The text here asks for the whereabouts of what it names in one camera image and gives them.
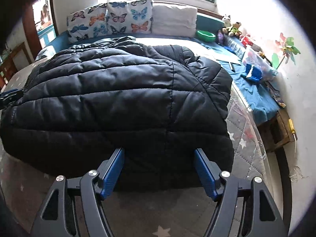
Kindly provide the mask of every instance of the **transparent plastic bag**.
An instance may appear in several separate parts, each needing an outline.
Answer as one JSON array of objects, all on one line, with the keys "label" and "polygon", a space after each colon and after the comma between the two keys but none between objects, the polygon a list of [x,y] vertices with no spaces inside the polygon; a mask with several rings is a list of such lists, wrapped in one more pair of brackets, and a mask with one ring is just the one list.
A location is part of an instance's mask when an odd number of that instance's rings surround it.
[{"label": "transparent plastic bag", "polygon": [[262,80],[271,81],[277,75],[278,71],[270,66],[269,63],[263,60],[250,45],[247,45],[246,52],[242,58],[242,63],[254,65],[262,71]]}]

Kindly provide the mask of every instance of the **pillow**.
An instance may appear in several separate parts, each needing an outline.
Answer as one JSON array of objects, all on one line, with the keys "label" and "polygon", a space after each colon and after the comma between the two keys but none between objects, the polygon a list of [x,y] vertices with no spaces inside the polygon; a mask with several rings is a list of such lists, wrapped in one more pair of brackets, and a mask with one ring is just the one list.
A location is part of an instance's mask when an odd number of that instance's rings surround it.
[{"label": "pillow", "polygon": [[153,0],[108,2],[107,23],[112,34],[151,33]]},{"label": "pillow", "polygon": [[105,36],[106,4],[101,3],[86,9],[76,11],[67,16],[67,33],[71,43],[87,38]]},{"label": "pillow", "polygon": [[193,37],[197,8],[184,5],[154,3],[151,32],[156,35]]}]

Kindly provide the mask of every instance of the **blue bed sheet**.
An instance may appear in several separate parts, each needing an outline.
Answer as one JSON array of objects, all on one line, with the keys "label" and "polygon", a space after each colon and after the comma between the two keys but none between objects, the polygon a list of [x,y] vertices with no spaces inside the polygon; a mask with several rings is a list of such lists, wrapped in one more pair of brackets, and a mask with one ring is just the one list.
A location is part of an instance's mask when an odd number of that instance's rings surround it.
[{"label": "blue bed sheet", "polygon": [[[207,49],[212,49],[216,53],[224,54],[226,56],[235,57],[234,59],[239,60],[238,57],[223,48],[222,46],[218,45],[215,42],[201,42],[196,38],[188,38],[188,37],[177,37],[177,36],[162,36],[162,35],[155,35],[155,34],[130,34],[136,38],[165,38],[165,39],[181,39],[181,40],[190,40],[193,42],[197,42],[202,46],[206,47]],[[92,39],[85,39],[79,42],[75,42],[70,44],[68,42],[67,33],[61,33],[56,39],[50,42],[49,45],[52,45],[56,52],[61,50],[67,49],[73,45],[83,44],[83,43],[93,43],[98,40],[104,38],[117,38],[123,37],[126,34],[120,35],[108,35],[102,37],[96,37]],[[227,72],[231,75],[236,86],[240,89],[241,93],[244,95],[244,98],[248,102],[250,108],[253,111],[254,121],[257,125],[262,124],[265,121],[270,120],[272,117],[275,116],[277,110],[279,109],[278,104],[275,100],[270,96],[268,89],[262,84],[254,84],[244,78],[241,77],[241,73],[245,72],[245,66],[243,64],[237,65],[234,64],[235,72],[230,70],[229,64],[225,61],[219,61],[219,63],[227,70]]]}]

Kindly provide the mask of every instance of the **silver bolt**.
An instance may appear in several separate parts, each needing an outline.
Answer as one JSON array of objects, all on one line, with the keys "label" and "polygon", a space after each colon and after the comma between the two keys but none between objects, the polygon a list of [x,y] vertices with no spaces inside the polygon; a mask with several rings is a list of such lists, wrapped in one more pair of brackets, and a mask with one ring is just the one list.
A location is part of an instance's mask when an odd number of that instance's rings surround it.
[{"label": "silver bolt", "polygon": [[262,182],[262,179],[260,177],[258,177],[258,176],[256,176],[254,180],[257,183],[261,183]]},{"label": "silver bolt", "polygon": [[59,175],[58,177],[56,177],[57,182],[61,182],[63,179],[64,179],[63,175]]},{"label": "silver bolt", "polygon": [[228,172],[228,171],[223,171],[223,172],[221,173],[221,175],[222,175],[222,177],[229,177],[229,176],[230,176],[230,172]]},{"label": "silver bolt", "polygon": [[98,173],[98,171],[96,171],[96,170],[90,170],[89,176],[95,176],[95,175],[97,175],[97,173]]}]

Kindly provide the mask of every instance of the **quilted mattress cover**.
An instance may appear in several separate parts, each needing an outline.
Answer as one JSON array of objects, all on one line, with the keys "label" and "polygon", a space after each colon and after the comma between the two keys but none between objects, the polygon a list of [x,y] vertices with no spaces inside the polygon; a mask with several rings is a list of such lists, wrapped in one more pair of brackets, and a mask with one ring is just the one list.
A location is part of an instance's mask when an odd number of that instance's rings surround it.
[{"label": "quilted mattress cover", "polygon": [[[196,55],[207,56],[206,48],[188,40],[164,41],[139,39],[146,45],[178,44],[191,49]],[[13,76],[6,91],[24,86],[33,67],[46,61],[44,58],[22,69]],[[251,180],[260,176],[272,196],[271,173],[259,132],[244,105],[240,91],[233,83],[228,103],[227,128],[234,147],[232,173]],[[40,172],[5,152],[0,141],[0,185],[9,209],[28,232],[50,185],[56,176]],[[113,193],[103,203],[105,214],[114,236],[203,236],[215,209],[215,203],[206,196],[203,188],[168,190],[154,193]],[[238,232],[242,200],[236,207],[231,236]],[[84,224],[78,212],[79,224]]]}]

